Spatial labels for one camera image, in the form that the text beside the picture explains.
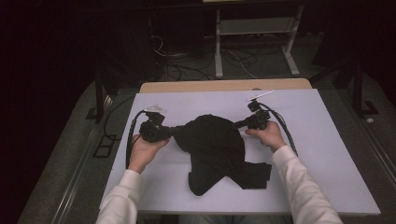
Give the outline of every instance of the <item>person's right hand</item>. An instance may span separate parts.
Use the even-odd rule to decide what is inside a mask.
[[[245,133],[259,137],[262,144],[270,147],[272,152],[276,152],[286,145],[280,133],[279,126],[271,120],[267,122],[267,127],[264,130],[247,129]]]
[[[132,138],[132,153],[130,158],[130,163],[128,169],[142,174],[146,165],[149,164],[157,154],[157,152],[166,144],[168,144],[169,139],[162,140],[156,143],[150,143],[145,141],[139,134],[136,134]]]

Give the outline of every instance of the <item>white table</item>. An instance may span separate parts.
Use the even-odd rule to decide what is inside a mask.
[[[151,105],[167,109],[165,126],[183,125],[198,116],[213,114],[232,121],[250,116],[247,98],[267,91],[196,91],[139,93],[136,95],[105,195],[118,184],[125,169],[125,148],[130,124],[136,113]],[[281,114],[289,127],[300,158],[341,215],[380,213],[361,174],[350,158],[317,90],[277,90],[262,102]],[[137,121],[147,120],[142,115]],[[271,163],[271,152],[240,130],[246,143],[246,161]],[[172,138],[159,151],[142,176],[145,187],[140,213],[161,214],[289,214],[290,207],[273,167],[267,189],[241,189],[224,177],[203,196],[195,196],[188,186],[190,154]]]

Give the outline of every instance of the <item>black fabric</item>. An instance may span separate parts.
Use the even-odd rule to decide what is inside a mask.
[[[231,121],[203,115],[174,137],[191,154],[189,185],[195,195],[205,194],[226,175],[242,189],[266,188],[271,165],[245,161],[245,142]]]

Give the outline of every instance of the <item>white cloth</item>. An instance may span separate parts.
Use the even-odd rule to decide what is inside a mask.
[[[318,184],[289,146],[274,153],[273,163],[288,194],[295,224],[342,223]],[[126,170],[120,183],[105,197],[96,223],[136,223],[136,207],[141,189],[141,175]]]
[[[142,183],[139,173],[132,170],[124,171],[120,183],[105,197],[96,223],[136,223]]]
[[[273,163],[288,194],[295,224],[342,223],[326,195],[289,146],[274,153]]]

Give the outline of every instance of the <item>metal frame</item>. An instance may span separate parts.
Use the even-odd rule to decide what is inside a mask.
[[[350,98],[348,96],[347,91],[339,91],[339,95],[343,100],[343,104],[349,111],[349,114],[353,117],[355,122],[360,126],[361,130],[363,131],[364,135],[370,141],[372,146],[372,150],[375,154],[378,163],[380,164],[382,170],[384,171],[385,175],[387,176],[390,184],[396,189],[396,166],[388,156],[388,153],[384,149],[384,147],[379,143],[378,139],[376,138],[375,134],[371,130],[371,128],[367,125],[365,119],[361,118],[361,115],[356,113],[355,108],[350,106]]]
[[[95,108],[91,108],[90,111],[88,111],[88,115],[87,117],[85,117],[85,119],[96,119],[96,123],[99,123],[104,114],[102,76],[100,71],[98,71],[95,75],[95,93],[96,93],[96,114],[93,114]]]
[[[364,118],[364,115],[375,115],[378,111],[375,109],[371,101],[365,101],[368,109],[362,109],[361,107],[361,96],[362,96],[362,86],[363,86],[363,72],[361,71],[361,66],[359,62],[355,62],[355,76],[353,78],[353,108],[359,117]]]
[[[241,35],[241,34],[268,34],[268,33],[290,33],[288,44],[282,48],[283,55],[288,63],[291,74],[294,77],[300,75],[296,63],[291,56],[291,48],[294,43],[297,30],[300,25],[300,20],[303,15],[304,6],[298,6],[296,15],[294,17],[285,18],[270,18],[270,19],[253,19],[253,20],[227,20],[222,21],[220,18],[220,10],[217,10],[216,17],[216,78],[223,78],[221,52],[220,52],[220,37],[222,35]],[[278,29],[275,23],[282,24],[284,29]]]

